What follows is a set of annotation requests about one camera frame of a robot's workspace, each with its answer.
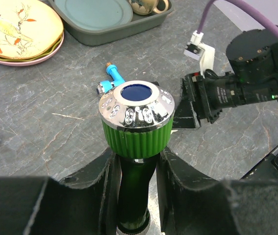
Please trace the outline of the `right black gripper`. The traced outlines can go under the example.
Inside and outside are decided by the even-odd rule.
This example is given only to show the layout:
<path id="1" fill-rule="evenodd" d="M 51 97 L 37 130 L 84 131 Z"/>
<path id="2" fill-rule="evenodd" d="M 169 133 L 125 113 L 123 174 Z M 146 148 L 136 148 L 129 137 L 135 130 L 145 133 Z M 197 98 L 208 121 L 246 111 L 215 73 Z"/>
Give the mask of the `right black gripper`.
<path id="1" fill-rule="evenodd" d="M 175 109 L 173 129 L 199 129 L 200 120 L 214 123 L 224 108 L 247 104 L 242 84 L 234 73 L 218 76 L 207 70 L 181 78 L 180 96 Z"/>

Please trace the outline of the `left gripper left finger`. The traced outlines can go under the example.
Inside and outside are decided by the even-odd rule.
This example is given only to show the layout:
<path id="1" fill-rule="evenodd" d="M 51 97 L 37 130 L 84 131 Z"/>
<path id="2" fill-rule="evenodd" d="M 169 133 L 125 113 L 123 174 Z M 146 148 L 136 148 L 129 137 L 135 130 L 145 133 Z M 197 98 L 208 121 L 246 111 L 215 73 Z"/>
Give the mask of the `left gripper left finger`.
<path id="1" fill-rule="evenodd" d="M 120 177 L 111 149 L 59 181 L 0 177 L 0 235 L 114 235 Z"/>

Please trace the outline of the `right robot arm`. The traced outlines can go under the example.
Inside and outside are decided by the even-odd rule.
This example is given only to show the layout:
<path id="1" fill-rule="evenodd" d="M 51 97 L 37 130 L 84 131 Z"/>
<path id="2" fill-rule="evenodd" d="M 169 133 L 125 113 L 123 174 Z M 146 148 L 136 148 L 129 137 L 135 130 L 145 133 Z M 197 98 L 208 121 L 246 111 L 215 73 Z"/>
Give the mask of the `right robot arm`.
<path id="1" fill-rule="evenodd" d="M 212 69 L 190 73 L 181 80 L 174 129 L 198 129 L 201 120 L 214 123 L 223 108 L 278 102 L 278 39 L 267 29 L 244 31 L 226 49 L 231 72 Z"/>

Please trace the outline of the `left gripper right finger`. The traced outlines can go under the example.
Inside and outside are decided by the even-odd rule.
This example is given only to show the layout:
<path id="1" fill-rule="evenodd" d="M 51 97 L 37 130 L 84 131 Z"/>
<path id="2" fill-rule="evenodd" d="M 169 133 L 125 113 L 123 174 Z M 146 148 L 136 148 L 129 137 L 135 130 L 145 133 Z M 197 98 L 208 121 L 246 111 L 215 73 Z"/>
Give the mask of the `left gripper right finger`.
<path id="1" fill-rule="evenodd" d="M 242 179 L 215 180 L 165 148 L 156 177 L 167 235 L 278 235 L 278 172 L 268 162 Z"/>

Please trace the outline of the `green water faucet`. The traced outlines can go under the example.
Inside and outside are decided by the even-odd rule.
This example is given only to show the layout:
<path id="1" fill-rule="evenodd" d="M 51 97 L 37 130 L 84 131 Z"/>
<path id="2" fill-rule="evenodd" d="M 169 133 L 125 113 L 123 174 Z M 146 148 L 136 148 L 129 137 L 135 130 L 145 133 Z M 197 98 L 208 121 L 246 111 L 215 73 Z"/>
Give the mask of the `green water faucet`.
<path id="1" fill-rule="evenodd" d="M 99 113 L 106 141 L 122 171 L 117 233 L 144 235 L 151 221 L 149 183 L 170 139 L 174 99 L 157 82 L 133 80 L 105 92 Z"/>

